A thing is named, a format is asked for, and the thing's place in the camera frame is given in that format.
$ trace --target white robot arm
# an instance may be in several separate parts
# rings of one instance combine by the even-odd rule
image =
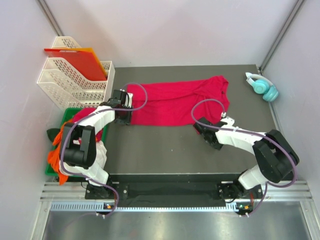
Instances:
[[[96,142],[96,134],[107,124],[115,121],[120,124],[130,124],[132,112],[120,112],[116,110],[101,110],[113,108],[132,108],[132,93],[123,90],[114,90],[108,102],[99,106],[91,117],[80,122],[73,130],[64,152],[64,168],[74,174],[87,176],[90,184],[100,186],[98,183],[107,183],[109,174],[104,170],[107,161],[107,150],[102,141]],[[69,129],[74,123],[67,123],[63,130],[62,144],[66,140]],[[67,174],[60,166],[60,171]]]
[[[266,182],[279,183],[293,170],[288,158],[276,146],[255,134],[239,132],[242,128],[234,127],[235,121],[232,118],[227,116],[217,124],[210,123],[204,117],[199,121],[206,125],[221,128],[220,130],[212,129],[198,123],[193,125],[205,141],[215,149],[220,150],[223,145],[231,145],[255,156],[258,164],[243,172],[235,181],[240,191],[250,190]],[[279,131],[271,130],[267,133],[259,132],[259,134],[277,142],[289,153],[295,165],[299,163],[297,154]]]

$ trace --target white file organizer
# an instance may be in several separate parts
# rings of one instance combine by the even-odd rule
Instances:
[[[81,48],[70,36],[57,36],[52,48]],[[37,84],[62,110],[97,107],[111,97],[115,78],[112,61],[101,61],[106,81],[90,81],[62,57],[46,60]]]

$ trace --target green basket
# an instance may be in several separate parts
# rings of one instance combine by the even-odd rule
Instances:
[[[80,112],[80,110],[82,110],[83,108],[67,108],[64,112],[62,121],[61,121],[61,125],[60,127],[68,120],[72,119],[78,112]],[[106,136],[107,136],[107,132],[108,132],[108,125],[106,125],[103,128],[103,132],[102,132],[102,137],[101,140],[105,143],[106,141]],[[45,168],[45,175],[48,176],[58,176],[58,173],[56,173],[53,168],[51,167],[51,165],[48,163],[48,165]]]

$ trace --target metal frame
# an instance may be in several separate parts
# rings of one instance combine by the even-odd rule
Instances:
[[[320,239],[320,217],[313,201],[301,201],[301,208],[303,211],[306,225],[309,229],[312,240]]]
[[[277,50],[279,44],[283,40],[285,34],[287,33],[289,27],[293,23],[294,19],[296,18],[299,10],[302,8],[302,6],[305,3],[305,1],[306,0],[297,0],[296,3],[294,4],[289,16],[285,20],[280,32],[276,36],[276,38],[275,38],[274,42],[272,43],[268,53],[266,54],[264,60],[262,61],[261,66],[259,67],[259,70],[260,70],[261,73],[263,73],[264,70],[266,69],[266,67],[269,64],[271,58],[275,54],[275,51]]]
[[[46,0],[36,0],[39,4],[43,14],[45,15],[46,19],[48,20],[49,24],[51,25],[52,29],[58,36],[64,36],[63,31],[61,30],[57,20],[55,19],[54,15],[52,14]]]
[[[105,208],[108,205],[106,202],[52,202],[51,212],[110,212],[111,210]],[[226,203],[225,206],[207,206],[207,207],[117,207],[115,212],[238,212],[237,203]]]
[[[288,184],[289,181],[281,181],[279,184]],[[58,182],[46,182],[40,197],[41,202],[69,202],[81,204],[83,202],[103,202],[113,203],[113,200],[90,200],[85,199],[86,190],[81,186],[80,182],[66,182],[59,185]],[[313,198],[310,193],[308,184],[304,180],[296,181],[292,186],[279,188],[269,185],[265,201],[268,202],[312,202]],[[247,202],[247,199],[236,199],[235,202]]]
[[[50,201],[40,201],[30,240],[42,240],[51,208]]]

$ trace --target plastic basket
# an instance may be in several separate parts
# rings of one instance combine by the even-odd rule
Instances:
[[[80,45],[70,36],[58,36],[53,44],[53,48],[57,47],[80,48]],[[49,57],[37,84],[62,110],[97,107],[111,97],[116,73],[112,61],[101,64],[107,80],[90,81],[64,58]]]
[[[80,112],[80,110],[82,110],[82,108],[67,108],[64,112],[64,115],[62,117],[62,121],[61,121],[61,125],[60,127],[68,120],[72,119],[78,112]],[[107,137],[107,133],[108,133],[108,126],[106,125],[103,128],[103,132],[102,132],[102,137],[101,140],[103,141],[103,143],[106,143],[106,137]],[[45,168],[45,174],[48,176],[55,176],[57,177],[58,174],[53,170],[53,168],[51,167],[51,165],[48,163],[46,168]]]

